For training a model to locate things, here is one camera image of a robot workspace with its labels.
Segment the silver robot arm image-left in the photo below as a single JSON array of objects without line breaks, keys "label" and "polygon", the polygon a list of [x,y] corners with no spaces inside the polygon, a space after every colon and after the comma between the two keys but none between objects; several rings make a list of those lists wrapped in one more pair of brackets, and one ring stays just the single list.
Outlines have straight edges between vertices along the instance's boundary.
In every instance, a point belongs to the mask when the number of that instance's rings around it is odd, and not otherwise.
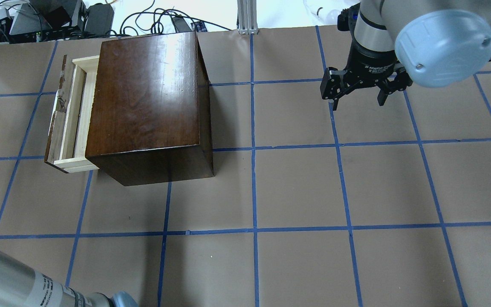
[{"label": "silver robot arm image-left", "polygon": [[41,157],[56,66],[0,68],[0,307],[355,306],[344,175],[329,141],[261,144],[315,127],[342,139],[313,81],[211,88],[216,175],[123,186]]}]

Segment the silver robot arm image-right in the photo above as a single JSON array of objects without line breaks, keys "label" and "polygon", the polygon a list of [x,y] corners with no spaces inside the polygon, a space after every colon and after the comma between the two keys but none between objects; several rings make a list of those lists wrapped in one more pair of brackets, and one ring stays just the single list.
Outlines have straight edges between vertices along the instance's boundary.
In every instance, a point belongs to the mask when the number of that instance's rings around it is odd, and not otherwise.
[{"label": "silver robot arm image-right", "polygon": [[378,87],[378,103],[416,84],[444,87],[491,62],[491,0],[361,0],[338,27],[352,44],[341,93]]}]

